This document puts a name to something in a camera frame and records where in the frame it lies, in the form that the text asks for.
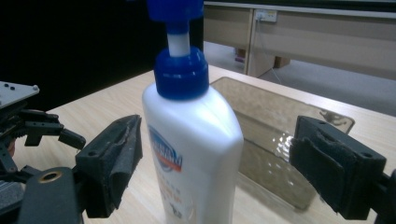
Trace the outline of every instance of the floor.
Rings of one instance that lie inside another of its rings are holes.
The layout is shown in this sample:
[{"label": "floor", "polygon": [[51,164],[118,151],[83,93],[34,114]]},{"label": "floor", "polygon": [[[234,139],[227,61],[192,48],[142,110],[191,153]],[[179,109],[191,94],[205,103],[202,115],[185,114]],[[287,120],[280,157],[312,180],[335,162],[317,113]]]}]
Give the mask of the floor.
[{"label": "floor", "polygon": [[[205,42],[204,54],[209,64],[244,71],[231,47]],[[259,78],[396,117],[396,80],[295,60]]]}]

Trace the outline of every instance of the wooden table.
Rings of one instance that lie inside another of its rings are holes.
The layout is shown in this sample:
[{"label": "wooden table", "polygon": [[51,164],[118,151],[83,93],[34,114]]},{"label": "wooden table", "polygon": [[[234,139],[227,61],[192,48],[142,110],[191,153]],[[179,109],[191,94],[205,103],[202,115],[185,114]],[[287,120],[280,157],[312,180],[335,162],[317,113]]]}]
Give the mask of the wooden table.
[{"label": "wooden table", "polygon": [[[356,124],[350,135],[388,158],[388,175],[396,168],[396,146],[393,143],[396,118],[213,66],[210,66],[209,73],[211,82],[221,77],[234,78],[353,118]],[[153,73],[148,72],[50,111],[60,116],[60,122],[67,129],[83,135],[87,142],[115,119],[132,114],[143,117],[141,137],[144,158],[138,164],[129,188],[124,192],[120,209],[108,219],[85,217],[85,223],[164,223],[163,205],[141,101],[143,90],[153,81]],[[41,170],[75,165],[77,151],[58,142],[56,137],[43,138],[39,147],[24,147],[23,142],[23,139],[17,141],[14,156],[20,168],[25,164]],[[341,216],[337,216],[319,197],[316,197],[307,212],[296,212],[265,190],[261,195],[252,195],[243,188],[244,181],[245,178],[240,176],[235,193],[233,223],[355,223],[346,222]],[[356,222],[373,223],[375,213],[371,212],[369,218],[368,221]]]}]

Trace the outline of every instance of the bottle label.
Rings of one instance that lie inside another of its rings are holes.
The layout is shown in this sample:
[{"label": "bottle label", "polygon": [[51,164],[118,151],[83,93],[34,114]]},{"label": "bottle label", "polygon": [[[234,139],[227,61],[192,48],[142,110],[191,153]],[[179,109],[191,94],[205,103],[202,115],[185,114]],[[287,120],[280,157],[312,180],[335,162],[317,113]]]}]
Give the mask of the bottle label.
[{"label": "bottle label", "polygon": [[148,131],[151,147],[161,166],[161,168],[157,167],[157,174],[161,195],[163,196],[164,209],[168,214],[171,214],[171,217],[168,218],[191,220],[193,205],[190,194],[169,179],[170,172],[181,173],[182,156],[177,154],[172,146],[152,127],[148,127]]},{"label": "bottle label", "polygon": [[158,163],[165,172],[181,172],[183,158],[166,142],[165,139],[153,128],[149,128],[151,146],[157,157]]}]

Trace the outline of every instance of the pump bottle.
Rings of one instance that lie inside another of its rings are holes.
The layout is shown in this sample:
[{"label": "pump bottle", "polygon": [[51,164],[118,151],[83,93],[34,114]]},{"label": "pump bottle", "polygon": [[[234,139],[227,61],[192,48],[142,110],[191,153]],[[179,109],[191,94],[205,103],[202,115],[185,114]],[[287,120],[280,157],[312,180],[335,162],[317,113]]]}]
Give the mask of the pump bottle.
[{"label": "pump bottle", "polygon": [[142,97],[166,222],[232,223],[243,136],[209,86],[204,54],[190,47],[189,21],[203,15],[203,1],[148,0],[148,11],[168,34]]}]

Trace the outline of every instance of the blue logo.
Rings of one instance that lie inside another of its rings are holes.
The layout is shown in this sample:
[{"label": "blue logo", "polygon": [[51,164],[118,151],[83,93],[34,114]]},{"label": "blue logo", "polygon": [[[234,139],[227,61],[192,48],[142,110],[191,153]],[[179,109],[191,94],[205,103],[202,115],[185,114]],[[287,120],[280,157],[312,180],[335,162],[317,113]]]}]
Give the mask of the blue logo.
[{"label": "blue logo", "polygon": [[177,155],[175,150],[157,131],[151,127],[148,127],[148,129],[151,146],[163,170],[165,172],[171,172],[172,170],[181,172],[182,157]]}]

